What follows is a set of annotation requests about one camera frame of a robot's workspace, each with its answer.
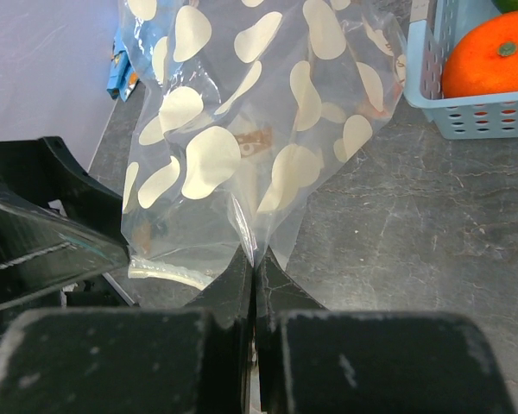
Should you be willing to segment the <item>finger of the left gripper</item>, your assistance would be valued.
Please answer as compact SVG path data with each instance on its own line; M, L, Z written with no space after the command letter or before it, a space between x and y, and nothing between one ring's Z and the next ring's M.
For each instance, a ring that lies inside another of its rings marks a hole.
M0 141L0 310L126 267L121 215L59 136Z

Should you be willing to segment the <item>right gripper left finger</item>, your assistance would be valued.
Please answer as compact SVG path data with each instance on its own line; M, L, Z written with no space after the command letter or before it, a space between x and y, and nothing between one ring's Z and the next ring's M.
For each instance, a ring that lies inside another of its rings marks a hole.
M179 309L35 309L0 343L0 413L243 413L253 268Z

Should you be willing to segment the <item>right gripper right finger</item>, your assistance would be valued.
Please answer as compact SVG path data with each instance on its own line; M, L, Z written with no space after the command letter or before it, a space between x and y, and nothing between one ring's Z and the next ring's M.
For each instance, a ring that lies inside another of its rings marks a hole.
M255 270L268 413L511 413L483 332L439 311L328 310L267 252Z

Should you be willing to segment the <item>clear dotted zip top bag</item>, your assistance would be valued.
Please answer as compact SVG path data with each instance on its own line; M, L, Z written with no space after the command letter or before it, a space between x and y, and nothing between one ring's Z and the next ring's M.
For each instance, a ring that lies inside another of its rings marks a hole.
M391 119L406 42L370 1L122 1L146 87L121 230L132 279L285 266L307 198Z

